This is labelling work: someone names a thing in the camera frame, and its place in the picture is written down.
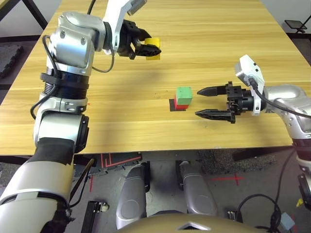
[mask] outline stacked blocks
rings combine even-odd
[[[176,90],[174,99],[175,109],[183,110],[187,109],[192,100],[192,91],[189,86],[180,86]]]

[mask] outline black cable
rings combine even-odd
[[[60,72],[59,72],[59,70],[57,69],[56,63],[55,63],[55,61],[53,60],[53,57],[52,57],[52,55],[51,55],[51,53],[50,53],[50,51],[49,51],[49,48],[48,48],[48,46],[47,46],[47,41],[46,41],[47,38],[49,39],[50,37],[49,37],[48,35],[44,35],[44,36],[42,37],[42,43],[43,43],[44,49],[45,49],[45,51],[46,51],[46,53],[47,53],[47,55],[48,55],[48,58],[50,59],[50,61],[51,61],[51,63],[52,63],[52,66],[53,66],[55,75],[56,75],[58,78],[60,78]],[[58,88],[57,85],[54,85],[53,88],[52,88],[52,90],[51,90],[45,97],[43,97],[42,99],[40,99],[37,103],[35,103],[35,104],[30,108],[30,114],[31,114],[31,116],[33,117],[34,120],[35,120],[35,113],[34,113],[35,108],[36,108],[37,106],[39,106],[40,104],[44,103],[46,100],[48,100],[48,99],[57,91],[57,88]]]
[[[305,118],[309,118],[311,119],[311,116],[310,115],[307,115],[307,114],[303,114],[303,113],[298,113],[298,112],[295,112],[291,109],[288,109],[288,108],[285,108],[285,107],[282,107],[276,103],[273,103],[272,101],[268,100],[264,95],[262,95],[259,91],[258,91],[258,84],[257,82],[255,81],[254,78],[249,78],[249,82],[251,84],[251,86],[253,87],[253,89],[255,90],[256,94],[265,102],[267,102],[268,104],[270,104],[271,106],[275,107],[275,108],[278,108],[282,111],[285,111],[285,112],[288,112],[288,113],[291,113],[291,114],[294,114],[296,116],[299,116],[299,117],[305,117]]]
[[[87,180],[88,180],[88,174],[89,174],[89,170],[87,171],[86,177],[84,179],[84,183],[83,183],[83,186],[82,186],[82,189],[81,189],[81,192],[80,192],[78,200],[74,204],[70,205],[69,208],[75,207],[81,201],[82,194],[83,194],[83,191],[84,191],[84,187],[86,186],[86,183],[87,183]]]
[[[54,61],[54,59],[53,59],[53,57],[52,57],[52,54],[50,53],[50,50],[49,50],[49,48],[48,48],[48,46],[47,46],[47,38],[49,39],[50,36],[49,36],[49,35],[44,35],[44,36],[42,37],[42,43],[43,43],[45,52],[47,53],[47,55],[48,55],[48,57],[49,57],[49,59],[50,59],[50,61],[51,61],[51,63],[52,63],[52,66],[53,66],[53,69],[54,69],[54,72],[55,72],[57,78],[60,78],[60,77],[61,77],[60,72],[59,72],[59,70],[57,69],[56,63],[55,63],[55,61]]]
[[[285,170],[285,167],[286,165],[288,164],[288,161],[290,160],[290,158],[292,157],[292,155],[295,153],[295,150],[293,150],[289,155],[288,157],[286,158],[283,166],[282,166],[282,169],[281,169],[281,172],[280,172],[280,177],[278,179],[278,183],[277,183],[277,192],[276,192],[276,203],[278,202],[278,198],[280,196],[280,190],[281,190],[281,182],[282,182],[282,177],[283,177],[283,173],[284,173],[284,170]]]
[[[87,14],[90,15],[91,14],[91,11],[93,9],[93,6],[94,6],[94,3],[96,2],[96,0],[92,0],[91,1],[91,4],[89,5],[88,7],[88,11],[87,11]]]
[[[292,157],[292,155],[294,154],[295,150],[292,150],[292,152],[288,155],[288,157],[286,158],[282,168],[281,168],[281,172],[280,172],[280,176],[279,176],[279,180],[278,180],[278,184],[277,184],[277,193],[276,193],[276,199],[273,200],[271,197],[264,195],[264,194],[254,194],[254,195],[250,195],[247,198],[245,198],[241,204],[238,206],[238,210],[237,210],[237,216],[239,215],[239,213],[241,212],[241,208],[242,206],[250,199],[255,198],[255,197],[265,197],[267,199],[269,199],[271,202],[273,202],[274,204],[274,211],[271,215],[270,218],[270,227],[265,227],[265,226],[256,226],[256,228],[258,229],[265,229],[267,230],[267,232],[270,233],[278,233],[280,232],[277,228],[280,225],[281,222],[281,210],[280,207],[278,206],[277,202],[279,199],[279,194],[280,194],[280,189],[281,189],[281,182],[282,182],[282,177],[283,177],[283,173],[285,170],[286,165],[288,164],[290,158]]]
[[[306,23],[309,21],[309,19],[311,18],[311,15],[307,18],[307,20],[300,26],[300,28],[297,29],[297,31],[295,32],[295,34],[297,34],[305,25]]]
[[[240,203],[240,205],[238,206],[237,216],[240,214],[242,206],[243,206],[248,200],[250,200],[250,199],[252,199],[252,198],[256,198],[256,197],[264,197],[264,198],[267,198],[268,200],[270,200],[270,201],[275,205],[275,207],[276,207],[274,212],[275,212],[275,217],[277,217],[277,218],[275,219],[275,222],[272,222],[272,221],[270,220],[270,224],[271,224],[271,225],[270,225],[270,228],[269,228],[269,227],[264,227],[264,226],[257,226],[256,228],[259,228],[259,229],[266,229],[268,232],[271,232],[271,233],[273,233],[273,232],[278,232],[277,227],[279,226],[279,224],[280,224],[280,222],[281,222],[281,210],[280,210],[278,204],[277,204],[271,197],[269,197],[269,196],[267,196],[267,195],[258,193],[258,194],[250,195],[250,196],[248,196],[247,198],[245,198],[245,199]]]
[[[109,71],[112,70],[113,68],[113,65],[115,63],[115,53],[113,51],[113,47],[112,47],[112,43],[110,43],[110,51],[111,51],[111,64],[110,64],[110,67],[106,70],[101,70],[101,69],[97,69],[95,67],[92,67],[93,70],[97,71],[97,72],[100,72],[100,73],[108,73]]]
[[[293,110],[291,110],[291,109],[282,107],[282,106],[280,106],[280,105],[278,105],[278,104],[276,104],[276,103],[273,103],[272,101],[268,100],[265,96],[263,96],[263,95],[258,91],[257,88],[256,88],[256,89],[254,88],[254,90],[255,90],[256,94],[257,94],[263,101],[267,102],[267,103],[270,104],[271,106],[274,106],[275,108],[278,108],[278,109],[280,109],[280,110],[283,110],[283,111],[285,111],[285,112],[294,114],[294,115],[299,116],[299,117],[305,117],[305,118],[311,119],[311,116],[310,116],[310,115],[303,114],[303,113],[298,113],[298,112],[295,112],[295,111],[293,111]]]
[[[33,119],[35,120],[35,113],[34,113],[34,110],[37,106],[39,106],[40,104],[44,103],[45,101],[48,100],[48,98],[50,98],[54,93],[55,91],[57,90],[57,86],[54,85],[52,90],[45,96],[43,97],[42,99],[40,99],[37,103],[35,103],[31,108],[30,108],[30,114],[31,116],[33,117]]]
[[[94,161],[95,161],[94,159],[91,159],[91,160],[87,163],[87,165],[86,165],[86,167],[84,168],[84,170],[83,170],[81,176],[79,177],[79,179],[78,179],[76,185],[73,187],[73,189],[72,189],[72,191],[71,191],[71,193],[70,193],[70,199],[69,199],[69,201],[71,201],[71,199],[73,198],[74,194],[76,193],[78,187],[80,186],[83,177],[87,174],[87,176],[86,176],[86,178],[85,178],[85,180],[84,180],[84,185],[86,184],[87,178],[88,178],[88,173],[89,173],[89,171],[90,171],[90,169],[91,169],[91,167],[92,167]]]

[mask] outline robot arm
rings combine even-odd
[[[252,111],[278,114],[286,125],[297,152],[297,161],[303,174],[298,176],[300,191],[305,206],[311,210],[311,98],[303,89],[294,85],[264,86],[264,79],[258,65],[244,55],[235,65],[236,76],[251,90],[233,86],[207,87],[199,95],[227,95],[227,110],[205,109],[195,114],[211,120],[227,120],[235,123],[236,115]]]
[[[0,197],[0,232],[61,233],[73,220],[69,206],[73,156],[86,146],[88,117],[83,112],[94,52],[118,52],[131,59],[143,55],[124,48],[150,35],[123,20],[126,12],[133,14],[142,3],[110,0],[104,22],[77,12],[59,17],[58,28],[50,36],[47,71],[40,76],[45,88],[37,115],[33,114],[36,151]],[[129,23],[135,33],[126,28]],[[156,46],[143,47],[151,52],[145,56],[161,52]]]

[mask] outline green cube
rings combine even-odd
[[[192,100],[192,91],[189,86],[180,86],[176,90],[177,105],[189,105]]]

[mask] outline gray wall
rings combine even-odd
[[[285,19],[304,22],[311,14],[311,0],[261,0],[276,21],[287,33],[293,33],[284,23]],[[50,21],[61,0],[34,0],[47,21]],[[311,33],[311,20],[306,25],[307,33]],[[0,37],[19,35],[38,35],[42,29],[30,14],[26,6],[20,1],[12,11],[0,21]]]
[[[61,0],[34,0],[34,2],[49,22]],[[0,37],[40,35],[42,32],[42,28],[22,1],[0,21]]]
[[[311,14],[311,0],[261,0],[274,19],[287,33],[295,33],[284,20],[300,20],[304,22]],[[306,24],[306,33],[311,33],[311,19]]]

